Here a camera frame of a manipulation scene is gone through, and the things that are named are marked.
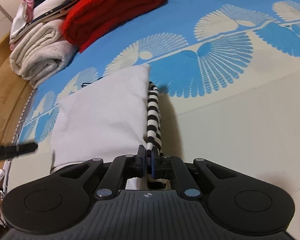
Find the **ridged grip surface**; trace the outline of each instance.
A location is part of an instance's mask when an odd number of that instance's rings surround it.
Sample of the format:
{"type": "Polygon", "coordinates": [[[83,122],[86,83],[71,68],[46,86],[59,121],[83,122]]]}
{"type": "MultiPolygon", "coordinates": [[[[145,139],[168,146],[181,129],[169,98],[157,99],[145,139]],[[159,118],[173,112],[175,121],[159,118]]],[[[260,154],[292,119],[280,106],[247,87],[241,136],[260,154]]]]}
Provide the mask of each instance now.
{"type": "Polygon", "coordinates": [[[47,236],[10,230],[3,240],[291,240],[286,232],[244,236],[221,227],[198,201],[180,198],[174,190],[122,190],[118,197],[98,201],[77,225],[47,236]]]}

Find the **folded red towel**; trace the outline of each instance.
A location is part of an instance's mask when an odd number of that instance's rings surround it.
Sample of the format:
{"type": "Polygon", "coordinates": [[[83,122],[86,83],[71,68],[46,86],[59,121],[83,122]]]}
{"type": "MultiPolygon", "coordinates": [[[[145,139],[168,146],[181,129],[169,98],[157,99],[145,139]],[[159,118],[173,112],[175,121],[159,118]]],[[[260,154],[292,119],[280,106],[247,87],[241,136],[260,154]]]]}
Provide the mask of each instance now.
{"type": "Polygon", "coordinates": [[[80,0],[68,13],[62,32],[79,51],[118,25],[151,11],[165,0],[80,0]]]}

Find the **black and white striped fabric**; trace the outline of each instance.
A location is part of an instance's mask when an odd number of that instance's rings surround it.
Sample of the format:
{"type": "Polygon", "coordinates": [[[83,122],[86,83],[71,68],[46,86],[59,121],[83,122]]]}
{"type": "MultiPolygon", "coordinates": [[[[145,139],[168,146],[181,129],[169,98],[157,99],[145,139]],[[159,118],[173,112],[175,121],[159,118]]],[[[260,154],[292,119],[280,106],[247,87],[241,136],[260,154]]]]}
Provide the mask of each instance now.
{"type": "Polygon", "coordinates": [[[161,152],[161,130],[160,130],[160,111],[158,106],[158,88],[149,83],[148,90],[148,119],[147,119],[147,156],[151,157],[153,146],[161,152]]]}

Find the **blue patterned fabric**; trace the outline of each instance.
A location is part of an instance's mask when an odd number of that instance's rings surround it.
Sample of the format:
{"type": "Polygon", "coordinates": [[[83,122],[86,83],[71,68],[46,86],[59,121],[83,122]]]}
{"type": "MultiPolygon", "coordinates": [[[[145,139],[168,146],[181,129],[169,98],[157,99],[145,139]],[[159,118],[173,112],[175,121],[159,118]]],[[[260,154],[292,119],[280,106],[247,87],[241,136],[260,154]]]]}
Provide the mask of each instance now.
{"type": "Polygon", "coordinates": [[[45,140],[58,100],[132,65],[149,63],[162,93],[204,100],[244,78],[262,57],[256,46],[300,59],[300,0],[168,0],[101,37],[40,85],[20,140],[45,140]]]}

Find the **folded white towel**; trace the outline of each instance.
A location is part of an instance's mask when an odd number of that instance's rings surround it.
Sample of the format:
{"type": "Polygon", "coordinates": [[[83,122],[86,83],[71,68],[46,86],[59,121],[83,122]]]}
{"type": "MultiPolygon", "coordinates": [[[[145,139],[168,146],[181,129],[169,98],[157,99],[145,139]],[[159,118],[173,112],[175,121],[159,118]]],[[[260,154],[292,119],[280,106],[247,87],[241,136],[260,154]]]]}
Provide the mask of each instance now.
{"type": "Polygon", "coordinates": [[[124,68],[60,100],[52,166],[96,157],[112,162],[137,154],[140,144],[146,147],[148,73],[149,65],[124,68]]]}
{"type": "Polygon", "coordinates": [[[12,70],[37,88],[67,66],[76,47],[62,37],[62,19],[40,23],[27,33],[10,54],[12,70]]]}
{"type": "Polygon", "coordinates": [[[21,75],[23,79],[30,80],[30,85],[37,88],[41,83],[63,70],[76,53],[77,48],[64,37],[46,45],[30,54],[23,62],[23,68],[31,71],[21,75]]]}

